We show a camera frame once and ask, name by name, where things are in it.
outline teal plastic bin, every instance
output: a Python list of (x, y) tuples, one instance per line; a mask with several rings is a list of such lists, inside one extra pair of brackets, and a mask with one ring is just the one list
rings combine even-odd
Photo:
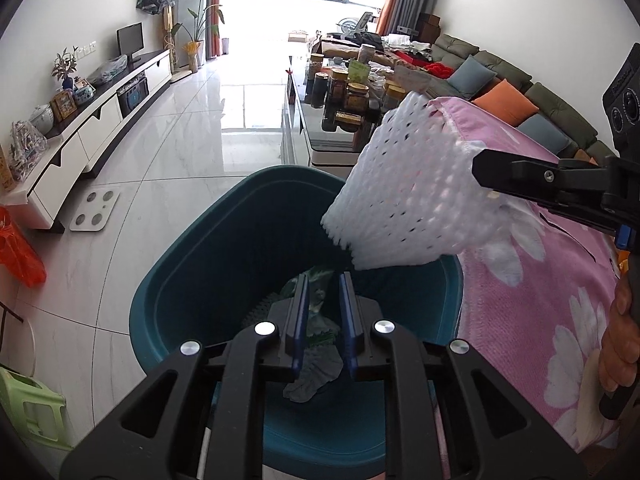
[[(353, 270), (320, 219), (344, 181), (311, 168), (254, 173), (209, 207), (158, 260), (131, 305), (131, 343), (145, 372), (188, 339), (232, 339), (270, 292), (316, 265)], [(454, 338), (462, 270), (454, 256), (423, 266), (355, 271), (356, 293), (425, 341)], [(337, 279), (322, 313), (340, 323)], [(364, 480), (384, 471), (382, 383), (354, 383), (346, 367), (309, 402), (267, 387), (264, 463), (306, 480)]]

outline potted plant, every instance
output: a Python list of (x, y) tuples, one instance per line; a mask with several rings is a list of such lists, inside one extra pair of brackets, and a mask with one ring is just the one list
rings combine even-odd
[[(185, 27), (182, 23), (176, 23), (174, 28), (172, 28), (171, 34), (173, 37), (178, 33), (180, 28), (183, 28), (191, 41), (189, 41), (184, 49), (189, 56), (189, 66), (192, 72), (197, 72), (198, 67), (202, 65), (202, 60), (200, 59), (200, 49), (202, 48), (202, 41), (204, 39), (204, 33), (207, 30), (207, 17), (210, 12), (215, 12), (220, 17), (220, 22), (225, 23), (225, 17), (220, 10), (220, 4), (213, 4), (210, 6), (202, 8), (202, 0), (200, 0), (200, 4), (198, 5), (198, 12), (194, 12), (191, 9), (188, 9), (191, 16), (193, 16), (193, 34), (189, 31), (187, 27)], [(211, 25), (211, 30), (215, 36), (218, 36), (219, 30), (217, 25)], [(195, 60), (196, 66), (192, 66), (192, 59)]]
[(76, 71), (78, 60), (76, 60), (75, 46), (73, 52), (67, 52), (66, 48), (62, 54), (58, 54), (55, 62), (53, 63), (52, 76), (56, 76), (58, 81), (62, 79), (62, 88), (65, 90), (72, 90), (74, 88), (74, 80), (69, 77), (70, 74)]

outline metal bolt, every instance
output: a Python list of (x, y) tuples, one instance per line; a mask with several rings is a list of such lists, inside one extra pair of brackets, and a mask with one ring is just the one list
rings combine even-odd
[(469, 352), (469, 343), (467, 343), (464, 339), (454, 339), (450, 345), (451, 351), (454, 354), (466, 354)]
[(197, 341), (186, 341), (180, 346), (180, 352), (184, 355), (195, 355), (200, 351), (200, 343)]
[(254, 330), (257, 335), (269, 335), (276, 331), (276, 326), (270, 321), (263, 321), (262, 323), (258, 323)]
[(396, 329), (396, 326), (392, 322), (383, 319), (382, 321), (377, 322), (373, 328), (376, 329), (376, 332), (380, 332), (381, 334), (390, 334)]

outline artificial plant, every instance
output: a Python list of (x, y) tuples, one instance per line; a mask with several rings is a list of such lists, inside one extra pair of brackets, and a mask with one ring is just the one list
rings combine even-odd
[[(180, 28), (183, 28), (187, 31), (187, 34), (191, 38), (192, 42), (196, 43), (202, 41), (204, 38), (204, 33), (207, 30), (207, 11), (209, 9), (215, 9), (214, 12), (217, 13), (220, 17), (220, 22), (222, 22), (223, 24), (225, 23), (225, 17), (220, 10), (220, 4), (213, 4), (203, 9), (202, 0), (200, 0), (200, 3), (198, 4), (198, 12), (194, 12), (193, 10), (188, 9), (190, 15), (193, 16), (193, 34), (191, 34), (189, 32), (189, 29), (187, 29), (182, 23), (176, 23), (174, 25), (174, 28), (172, 28), (171, 30), (172, 36), (175, 36), (178, 33), (178, 30), (180, 30)], [(215, 36), (220, 35), (218, 26), (216, 24), (211, 25), (210, 28)]]
[(69, 74), (76, 71), (76, 67), (78, 66), (76, 50), (78, 50), (76, 46), (73, 52), (67, 52), (65, 48), (62, 54), (58, 54), (58, 57), (53, 63), (53, 70), (51, 71), (51, 75), (56, 76), (58, 81), (64, 81), (69, 77)]

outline camera lens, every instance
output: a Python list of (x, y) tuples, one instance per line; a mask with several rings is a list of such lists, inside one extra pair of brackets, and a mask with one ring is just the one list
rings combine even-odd
[(613, 108), (613, 111), (611, 112), (611, 124), (613, 124), (613, 129), (616, 130), (617, 133), (622, 131), (622, 114), (617, 108)]
[(626, 116), (632, 123), (638, 120), (640, 114), (640, 105), (638, 104), (638, 97), (636, 93), (627, 88), (625, 94), (622, 97), (622, 104), (625, 109)]

